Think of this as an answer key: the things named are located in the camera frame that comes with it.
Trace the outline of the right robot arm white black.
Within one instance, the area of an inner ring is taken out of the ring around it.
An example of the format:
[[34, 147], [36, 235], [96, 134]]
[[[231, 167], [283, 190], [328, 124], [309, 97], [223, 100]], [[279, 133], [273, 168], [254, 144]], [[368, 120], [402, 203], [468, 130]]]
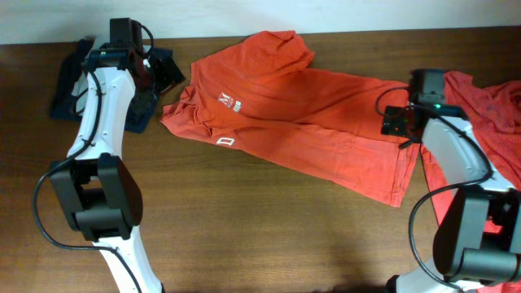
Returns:
[[[443, 71], [416, 69], [406, 88], [408, 104], [377, 111], [383, 135], [403, 138], [401, 149], [428, 149], [448, 181], [414, 205], [408, 237], [418, 268], [391, 277], [385, 286], [390, 293], [475, 292], [520, 279], [520, 192], [485, 155], [468, 115], [447, 104], [444, 88]], [[424, 262], [414, 220], [426, 201], [445, 191], [453, 200], [436, 231], [432, 258]]]

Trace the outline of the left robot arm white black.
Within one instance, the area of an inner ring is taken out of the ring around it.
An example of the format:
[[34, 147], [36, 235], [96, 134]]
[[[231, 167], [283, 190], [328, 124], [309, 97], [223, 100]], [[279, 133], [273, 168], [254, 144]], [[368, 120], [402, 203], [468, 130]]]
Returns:
[[124, 132], [142, 132], [162, 94], [185, 77], [168, 50], [146, 48], [149, 29], [110, 21], [110, 40], [82, 64], [87, 85], [81, 125], [67, 157], [46, 173], [68, 225], [99, 251], [121, 292], [162, 292], [142, 244], [142, 193], [122, 160]]

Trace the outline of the orange printed t-shirt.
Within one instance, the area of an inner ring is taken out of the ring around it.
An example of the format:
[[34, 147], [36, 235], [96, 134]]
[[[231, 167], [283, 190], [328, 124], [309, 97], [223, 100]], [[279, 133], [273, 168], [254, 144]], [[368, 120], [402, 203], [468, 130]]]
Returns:
[[418, 148], [380, 129], [386, 105], [406, 104], [405, 84], [313, 68], [314, 56], [293, 31], [254, 34], [193, 62], [161, 123], [399, 206]]

